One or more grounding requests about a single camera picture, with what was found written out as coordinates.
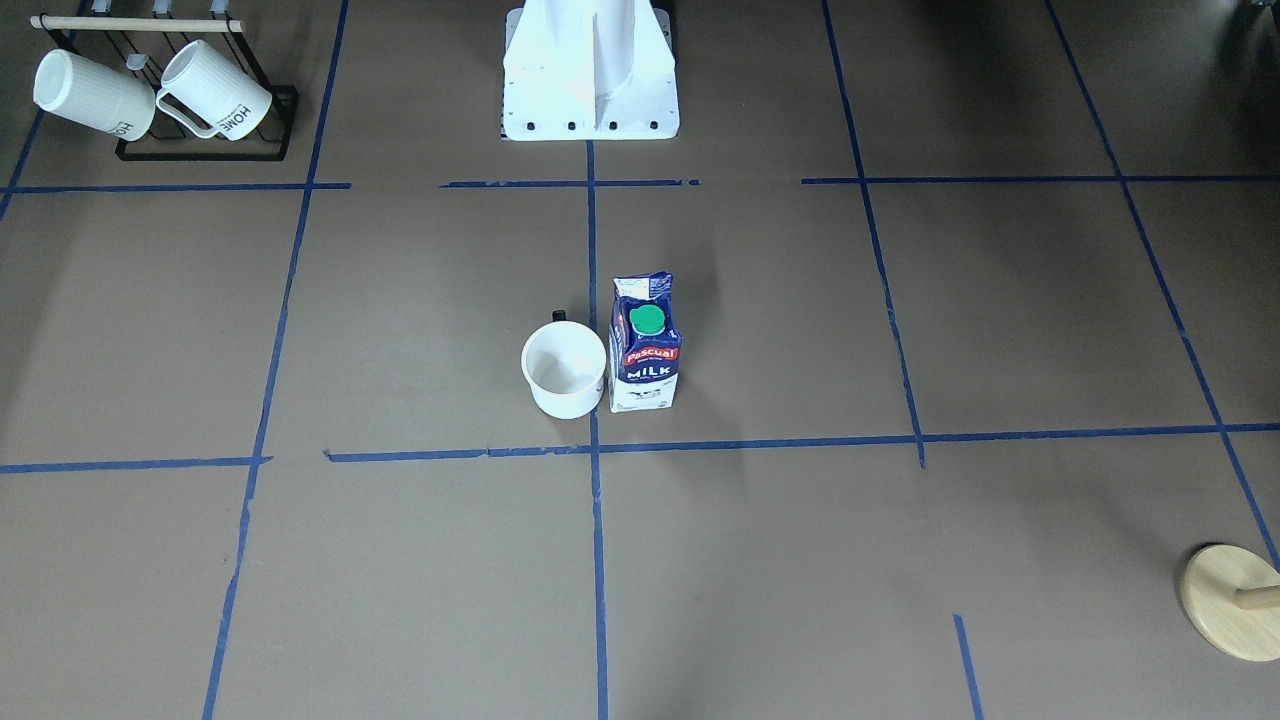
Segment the white ribbed mug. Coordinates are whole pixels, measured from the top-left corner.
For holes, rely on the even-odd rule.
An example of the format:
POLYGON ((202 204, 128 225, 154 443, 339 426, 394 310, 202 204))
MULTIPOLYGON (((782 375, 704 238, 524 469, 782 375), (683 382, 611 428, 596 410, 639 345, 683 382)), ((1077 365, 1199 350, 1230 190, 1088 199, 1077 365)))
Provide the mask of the white ribbed mug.
POLYGON ((212 45, 196 40, 166 65, 155 105, 200 138, 238 141, 266 119, 273 94, 212 45))

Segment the white mug on rack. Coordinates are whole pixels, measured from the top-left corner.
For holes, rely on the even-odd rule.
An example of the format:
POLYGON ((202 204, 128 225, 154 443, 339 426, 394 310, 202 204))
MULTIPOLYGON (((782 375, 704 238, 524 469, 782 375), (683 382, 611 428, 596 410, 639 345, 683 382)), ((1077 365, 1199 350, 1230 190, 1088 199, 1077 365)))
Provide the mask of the white mug on rack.
POLYGON ((156 114, 148 83, 63 49, 40 61, 32 96, 46 113, 127 142, 142 138, 156 114))

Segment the white smiley face mug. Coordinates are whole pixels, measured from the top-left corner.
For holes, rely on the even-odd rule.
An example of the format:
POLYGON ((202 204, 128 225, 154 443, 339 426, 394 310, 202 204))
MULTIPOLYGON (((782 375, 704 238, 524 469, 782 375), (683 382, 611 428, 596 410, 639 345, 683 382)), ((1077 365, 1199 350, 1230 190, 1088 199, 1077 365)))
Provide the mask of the white smiley face mug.
POLYGON ((575 420, 599 406, 605 389, 607 351, 595 331, 556 309, 520 354, 532 401, 548 416, 575 420))

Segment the wooden mug tree stand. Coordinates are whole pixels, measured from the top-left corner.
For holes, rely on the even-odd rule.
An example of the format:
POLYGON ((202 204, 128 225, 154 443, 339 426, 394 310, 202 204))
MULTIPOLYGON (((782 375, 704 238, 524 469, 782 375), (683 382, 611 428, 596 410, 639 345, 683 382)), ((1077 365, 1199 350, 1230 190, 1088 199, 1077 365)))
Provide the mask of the wooden mug tree stand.
POLYGON ((1198 548, 1181 570, 1178 596, 1216 650, 1252 662, 1277 660, 1277 570, 1257 553, 1234 544, 1198 548))

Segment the white pole base plate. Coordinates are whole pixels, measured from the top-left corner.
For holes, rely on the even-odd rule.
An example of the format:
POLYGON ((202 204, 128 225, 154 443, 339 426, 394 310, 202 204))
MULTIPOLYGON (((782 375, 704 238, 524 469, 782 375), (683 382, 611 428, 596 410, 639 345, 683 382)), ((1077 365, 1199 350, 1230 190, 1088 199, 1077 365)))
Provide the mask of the white pole base plate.
MULTIPOLYGON (((678 135, 681 126, 676 78, 675 23, 666 1, 649 1, 675 55, 675 73, 643 78, 620 96, 590 97, 552 88, 531 77, 511 76, 503 65, 500 132, 516 142, 652 141, 678 135)), ((521 8, 506 17, 506 49, 521 8)))

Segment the blue Pascual milk carton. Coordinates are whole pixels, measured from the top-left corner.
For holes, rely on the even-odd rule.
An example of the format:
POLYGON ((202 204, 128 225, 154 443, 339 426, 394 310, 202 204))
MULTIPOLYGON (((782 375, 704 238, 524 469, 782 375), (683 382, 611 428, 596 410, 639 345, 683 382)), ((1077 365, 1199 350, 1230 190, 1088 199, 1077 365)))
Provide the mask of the blue Pascual milk carton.
POLYGON ((609 409, 614 414, 675 402, 684 337, 675 324, 673 281, 669 272, 613 279, 609 409))

